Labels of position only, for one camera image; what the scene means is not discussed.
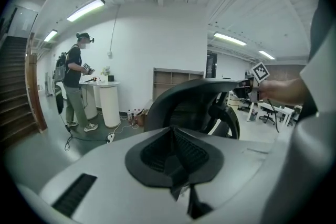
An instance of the vent slot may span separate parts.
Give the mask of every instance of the vent slot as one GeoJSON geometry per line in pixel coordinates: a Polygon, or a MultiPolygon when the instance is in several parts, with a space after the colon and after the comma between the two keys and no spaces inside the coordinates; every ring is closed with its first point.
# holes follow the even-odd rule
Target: vent slot
{"type": "Polygon", "coordinates": [[[96,176],[81,174],[53,204],[53,208],[71,217],[96,179],[96,176]]]}

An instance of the cable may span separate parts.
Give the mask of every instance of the cable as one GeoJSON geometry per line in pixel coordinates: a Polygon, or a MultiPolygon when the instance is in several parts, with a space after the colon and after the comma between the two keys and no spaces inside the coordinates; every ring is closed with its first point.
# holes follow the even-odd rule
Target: cable
{"type": "Polygon", "coordinates": [[[88,87],[88,84],[90,83],[90,81],[88,81],[87,83],[85,83],[85,102],[86,102],[86,105],[84,105],[84,99],[83,99],[83,95],[82,96],[82,101],[83,101],[83,106],[84,106],[84,109],[88,106],[88,91],[87,91],[87,87],[88,87]]]}
{"type": "Polygon", "coordinates": [[[110,51],[112,50],[113,34],[114,34],[115,26],[116,26],[115,24],[116,24],[117,18],[118,18],[119,9],[120,9],[120,5],[118,5],[117,12],[116,12],[116,18],[114,19],[113,30],[112,30],[112,37],[111,37],[111,44],[110,44],[110,51]]]}
{"type": "Polygon", "coordinates": [[[66,128],[67,131],[70,133],[70,137],[68,138],[68,140],[67,140],[67,142],[65,143],[65,146],[64,146],[64,150],[65,150],[65,151],[69,151],[69,150],[70,150],[70,141],[71,141],[72,139],[78,139],[78,140],[81,140],[81,141],[87,141],[87,142],[98,142],[98,141],[104,141],[104,142],[106,142],[106,143],[108,142],[107,138],[105,138],[104,140],[103,140],[103,139],[95,139],[95,140],[91,140],[91,139],[82,139],[82,138],[73,136],[72,133],[71,133],[71,130],[70,130],[69,126],[68,126],[67,124],[65,124],[65,122],[64,122],[64,120],[63,120],[63,118],[62,118],[62,115],[60,114],[59,116],[61,117],[61,119],[62,119],[62,121],[63,121],[63,124],[64,124],[65,128],[66,128]]]}
{"type": "MultiPolygon", "coordinates": [[[[128,117],[127,117],[127,116],[120,116],[120,119],[121,119],[122,121],[126,121],[126,120],[128,120],[128,117]]],[[[121,134],[122,131],[123,131],[123,129],[124,129],[125,127],[132,127],[132,129],[134,129],[134,130],[136,130],[136,129],[139,128],[139,126],[138,126],[136,123],[132,123],[131,125],[127,125],[127,126],[124,126],[123,128],[121,128],[121,132],[116,133],[116,130],[119,128],[120,124],[121,124],[121,121],[120,121],[120,123],[118,124],[117,128],[115,128],[115,129],[113,130],[113,132],[109,133],[109,134],[106,136],[106,139],[108,140],[107,143],[111,143],[111,142],[113,142],[115,135],[116,135],[116,134],[121,134]]]]}
{"type": "Polygon", "coordinates": [[[277,123],[277,112],[275,111],[275,108],[274,108],[274,106],[272,105],[271,100],[269,100],[269,99],[267,98],[267,101],[269,102],[269,104],[270,104],[271,107],[273,108],[274,115],[275,115],[275,128],[277,129],[277,132],[279,133],[279,130],[278,130],[278,123],[277,123]]]}

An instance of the ceiling light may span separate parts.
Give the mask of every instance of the ceiling light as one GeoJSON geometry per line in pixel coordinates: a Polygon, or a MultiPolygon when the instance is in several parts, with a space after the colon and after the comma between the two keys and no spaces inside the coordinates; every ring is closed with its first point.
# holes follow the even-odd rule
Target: ceiling light
{"type": "Polygon", "coordinates": [[[238,40],[238,39],[235,39],[235,38],[233,38],[233,37],[225,36],[225,35],[220,34],[220,33],[215,33],[214,36],[215,36],[215,37],[222,38],[222,39],[225,39],[225,40],[228,40],[228,41],[231,41],[231,42],[234,42],[234,43],[239,44],[239,45],[242,45],[242,46],[246,45],[245,42],[242,42],[242,41],[240,41],[240,40],[238,40]]]}
{"type": "Polygon", "coordinates": [[[92,2],[90,2],[89,4],[85,5],[83,8],[80,8],[79,10],[77,10],[75,13],[73,13],[72,15],[70,15],[67,20],[69,20],[70,22],[73,22],[74,20],[77,20],[79,17],[83,16],[84,14],[98,8],[101,7],[105,4],[104,0],[94,0],[92,2]]]}
{"type": "Polygon", "coordinates": [[[259,52],[260,52],[261,54],[265,55],[266,57],[268,57],[268,58],[271,59],[271,60],[274,60],[274,59],[275,59],[274,57],[272,57],[271,55],[267,54],[267,53],[264,52],[263,50],[260,50],[259,52]]]}
{"type": "Polygon", "coordinates": [[[57,34],[56,30],[51,30],[51,32],[49,33],[49,35],[45,38],[44,41],[48,42],[49,40],[51,40],[53,38],[53,36],[57,34]]]}

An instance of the staircase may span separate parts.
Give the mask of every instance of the staircase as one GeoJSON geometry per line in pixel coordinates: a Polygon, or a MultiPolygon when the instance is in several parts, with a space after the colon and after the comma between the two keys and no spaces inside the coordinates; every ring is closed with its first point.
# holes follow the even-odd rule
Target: staircase
{"type": "Polygon", "coordinates": [[[7,37],[0,50],[0,147],[38,132],[25,83],[27,38],[7,37]]]}

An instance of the wooden shelf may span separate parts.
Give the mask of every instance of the wooden shelf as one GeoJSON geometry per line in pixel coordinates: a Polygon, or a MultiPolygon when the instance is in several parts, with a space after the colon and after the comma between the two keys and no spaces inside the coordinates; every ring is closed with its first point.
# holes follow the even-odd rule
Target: wooden shelf
{"type": "Polygon", "coordinates": [[[162,93],[170,88],[179,85],[185,81],[193,79],[201,79],[204,72],[180,70],[180,69],[166,69],[154,68],[153,70],[153,101],[162,93]]]}

